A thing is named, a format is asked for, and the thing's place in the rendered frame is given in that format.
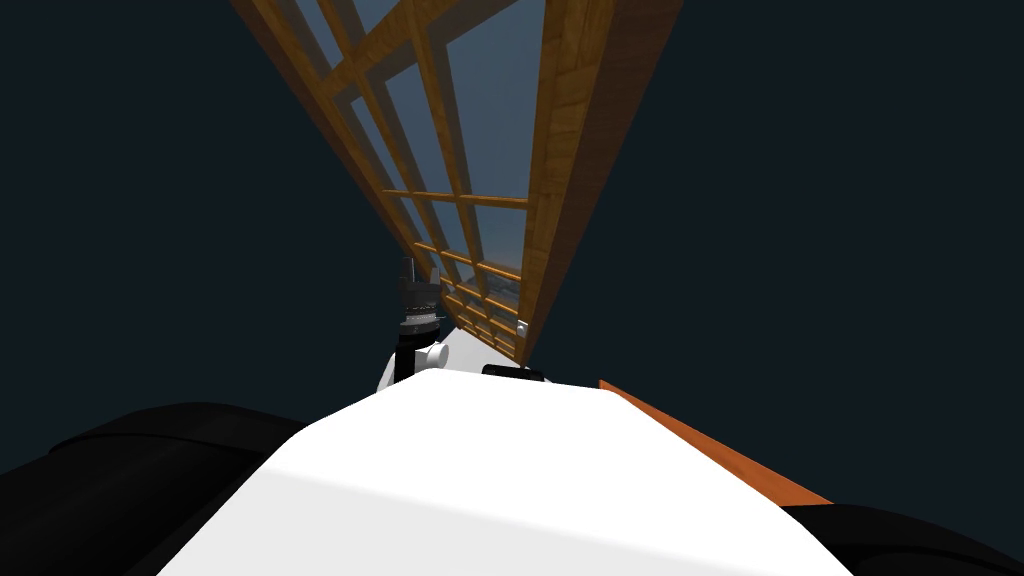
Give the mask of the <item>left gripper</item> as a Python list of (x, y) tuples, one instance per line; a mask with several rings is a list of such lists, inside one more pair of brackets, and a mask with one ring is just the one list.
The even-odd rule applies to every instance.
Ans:
[(399, 296), (404, 311), (436, 311), (440, 300), (440, 284), (416, 280), (415, 259), (403, 258), (403, 278), (399, 279)]

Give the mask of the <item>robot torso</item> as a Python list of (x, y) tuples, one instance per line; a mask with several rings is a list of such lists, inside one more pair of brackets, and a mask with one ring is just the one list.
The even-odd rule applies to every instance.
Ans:
[(287, 440), (158, 576), (851, 576), (620, 396), (431, 369)]

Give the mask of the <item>brown wooden glazed door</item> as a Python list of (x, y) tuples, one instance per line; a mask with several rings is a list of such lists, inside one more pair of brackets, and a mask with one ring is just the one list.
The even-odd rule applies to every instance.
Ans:
[(229, 3), (439, 275), (453, 356), (526, 365), (683, 0)]

